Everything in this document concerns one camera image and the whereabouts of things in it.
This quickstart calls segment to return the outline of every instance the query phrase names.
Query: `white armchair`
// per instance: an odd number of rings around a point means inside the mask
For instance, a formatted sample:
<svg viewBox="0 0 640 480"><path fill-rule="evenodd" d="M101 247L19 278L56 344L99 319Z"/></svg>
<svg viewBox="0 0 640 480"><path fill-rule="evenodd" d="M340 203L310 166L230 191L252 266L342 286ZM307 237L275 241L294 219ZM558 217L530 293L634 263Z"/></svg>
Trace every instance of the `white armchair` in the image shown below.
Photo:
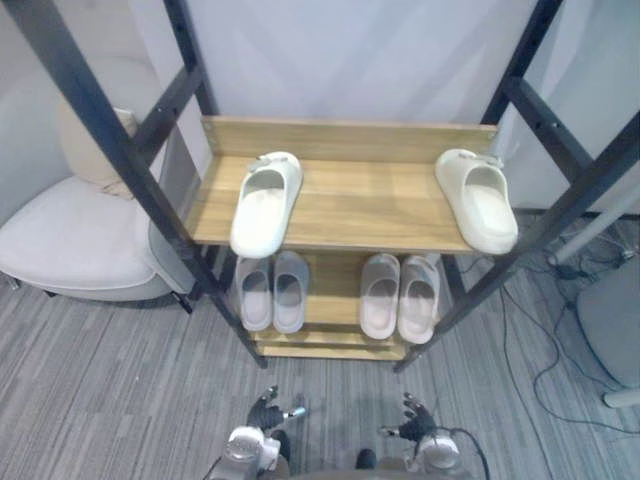
<svg viewBox="0 0 640 480"><path fill-rule="evenodd" d="M112 104L142 122L160 93L153 72L127 59L101 59L92 68ZM174 292L180 299L194 278L138 202L72 175L56 129L58 101L44 71L0 99L0 271L72 297L124 301ZM200 179L177 129L151 171L184 219Z"/></svg>

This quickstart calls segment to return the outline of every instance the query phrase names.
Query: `black metal frame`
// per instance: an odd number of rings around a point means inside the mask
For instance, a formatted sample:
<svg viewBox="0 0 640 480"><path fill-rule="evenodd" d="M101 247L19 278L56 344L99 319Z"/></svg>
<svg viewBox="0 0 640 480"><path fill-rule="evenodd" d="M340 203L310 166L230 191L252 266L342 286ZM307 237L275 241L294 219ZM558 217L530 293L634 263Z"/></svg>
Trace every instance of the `black metal frame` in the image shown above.
<svg viewBox="0 0 640 480"><path fill-rule="evenodd" d="M164 0L184 68L142 123L133 139L127 136L80 50L51 0L2 0L22 34L67 98L78 117L94 137L140 205L207 293L225 321L233 328L259 366L264 357L257 354L225 295L230 281L233 255L216 279L207 261L184 228L158 183L149 172L157 154L176 121L195 94L204 115L217 113L211 83L206 78L202 56L197 49L194 29L185 0ZM640 112L593 160L543 99L524 80L531 60L555 17L562 0L538 0L513 57L482 118L496 124L511 102L569 180L560 199L536 222L508 254L496 257L494 267L468 292L465 291L455 258L443 256L445 272L454 297L451 310L438 323L434 338L426 345L410 348L396 363L395 372L431 348L442 336L482 303L513 274L514 267L527 252L544 247L613 185L640 157Z"/></svg>
<svg viewBox="0 0 640 480"><path fill-rule="evenodd" d="M193 242L149 171L151 160L167 140L191 95L196 94L205 112L214 111L208 82L199 66L185 20L187 15L184 2L166 0L165 4L170 19L176 20L173 24L174 31L185 59L185 67L160 97L133 139L129 138L118 121L52 0L2 2L53 81L160 233L171 244L196 282L210 296L258 365L266 368L266 359L256 352L254 342L233 312L220 282L213 276L200 254L200 247ZM187 34L178 35L178 32L183 31Z"/></svg>
<svg viewBox="0 0 640 480"><path fill-rule="evenodd" d="M429 343L411 347L404 359L395 364L393 370L396 373L433 347L446 332L499 289L513 275L515 267L526 253L543 248L560 235L640 157L640 112L629 120L616 138L593 160L545 101L522 78L561 3L562 0L538 1L482 123L497 123L511 102L571 185L527 230L511 252L496 257L493 268L468 292L462 285L455 259L443 256L454 304L436 326Z"/></svg>

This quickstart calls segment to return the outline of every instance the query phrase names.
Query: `white slipper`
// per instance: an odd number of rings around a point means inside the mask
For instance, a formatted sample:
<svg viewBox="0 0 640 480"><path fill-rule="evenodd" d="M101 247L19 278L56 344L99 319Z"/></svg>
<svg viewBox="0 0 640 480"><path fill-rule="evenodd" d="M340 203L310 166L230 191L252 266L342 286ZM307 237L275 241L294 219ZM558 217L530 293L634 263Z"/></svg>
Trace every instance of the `white slipper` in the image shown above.
<svg viewBox="0 0 640 480"><path fill-rule="evenodd" d="M244 328L256 332L271 324L273 302L271 298L271 265L268 258L255 260L238 258L235 288Z"/></svg>
<svg viewBox="0 0 640 480"><path fill-rule="evenodd" d="M282 252L276 258L273 281L273 326L280 333L302 328L309 290L309 267L295 252Z"/></svg>
<svg viewBox="0 0 640 480"><path fill-rule="evenodd" d="M371 338L383 340L396 328L400 263L393 255L380 253L362 267L360 327Z"/></svg>
<svg viewBox="0 0 640 480"><path fill-rule="evenodd" d="M427 343L440 321L440 276L425 258L411 255L402 262L398 332L411 343Z"/></svg>
<svg viewBox="0 0 640 480"><path fill-rule="evenodd" d="M493 255L507 253L518 240L507 180L493 157L469 150L447 150L436 163L436 178L460 233L473 248Z"/></svg>
<svg viewBox="0 0 640 480"><path fill-rule="evenodd" d="M261 155L249 166L231 225L236 254L264 258L280 248L301 185L300 162L290 153Z"/></svg>

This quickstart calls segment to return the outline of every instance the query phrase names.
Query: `floor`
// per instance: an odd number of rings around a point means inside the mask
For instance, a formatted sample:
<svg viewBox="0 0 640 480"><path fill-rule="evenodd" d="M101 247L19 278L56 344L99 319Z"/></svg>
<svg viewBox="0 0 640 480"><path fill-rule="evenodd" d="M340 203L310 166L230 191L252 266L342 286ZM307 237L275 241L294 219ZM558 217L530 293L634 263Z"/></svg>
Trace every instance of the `floor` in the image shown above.
<svg viewBox="0 0 640 480"><path fill-rule="evenodd" d="M637 248L637 230L637 222L618 222L608 238ZM609 268L598 261L617 251L597 240L581 267ZM461 269L473 261L468 282L490 266L485 258L464 258ZM102 304L48 298L28 286L13 291L1 280L2 479L200 479L272 384L280 386L283 406L298 401L310 410L286 427L294 472L351 467L363 447L399 454L408 443L381 439L376 429L402 421L404 391L421 398L440 424L473 432L494 479L630 479L640 471L640 436L568 424L535 401L533 376L554 350L509 295L551 330L564 304L558 285L571 298L588 283L554 280L542 256L527 261L502 297L509 359L527 410L505 363L499 293L395 375L389 363L336 360L270 359L259 370L208 299L187 316L166 298ZM558 332L572 359L615 387L571 312ZM603 391L564 356L540 383L542 399L562 416L638 430L640 408L606 408ZM482 478L469 441L460 445Z"/></svg>

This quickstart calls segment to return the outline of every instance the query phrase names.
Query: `chair cushion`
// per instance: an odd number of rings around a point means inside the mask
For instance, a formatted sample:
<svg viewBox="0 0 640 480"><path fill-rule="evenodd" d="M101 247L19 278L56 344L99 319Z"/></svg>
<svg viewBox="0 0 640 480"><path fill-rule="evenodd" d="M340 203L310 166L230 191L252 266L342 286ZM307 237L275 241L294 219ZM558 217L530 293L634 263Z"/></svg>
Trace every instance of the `chair cushion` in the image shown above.
<svg viewBox="0 0 640 480"><path fill-rule="evenodd" d="M155 273L136 253L135 212L134 200L77 177L62 180L0 227L0 270L43 288L145 283Z"/></svg>
<svg viewBox="0 0 640 480"><path fill-rule="evenodd" d="M133 112L115 107L113 110L126 132L133 137L138 128ZM56 123L67 165L74 175L96 184L104 193L128 200L133 198L120 175L62 95L56 109Z"/></svg>

